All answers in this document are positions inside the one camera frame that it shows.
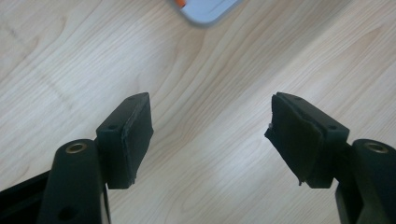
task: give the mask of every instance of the wood grain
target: wood grain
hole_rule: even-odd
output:
[[[299,95],[396,147],[396,3],[245,0],[219,23],[169,1],[0,1],[0,189],[47,171],[148,91],[155,134],[113,223],[339,223],[263,137],[271,95]]]

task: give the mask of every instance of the light blue plastic object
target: light blue plastic object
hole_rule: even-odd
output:
[[[209,25],[241,0],[176,0],[181,13],[194,23]]]

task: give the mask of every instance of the orange part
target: orange part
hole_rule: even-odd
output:
[[[179,7],[186,6],[186,0],[175,0],[175,2]]]

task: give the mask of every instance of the light wood tabletop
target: light wood tabletop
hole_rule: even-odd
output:
[[[149,92],[154,135],[113,223],[339,223],[263,134],[277,91],[396,147],[396,2],[244,0],[210,27],[170,1],[0,1],[0,190]]]

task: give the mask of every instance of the orange object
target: orange object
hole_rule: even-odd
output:
[[[186,0],[175,0],[175,2],[179,7],[186,6]]]

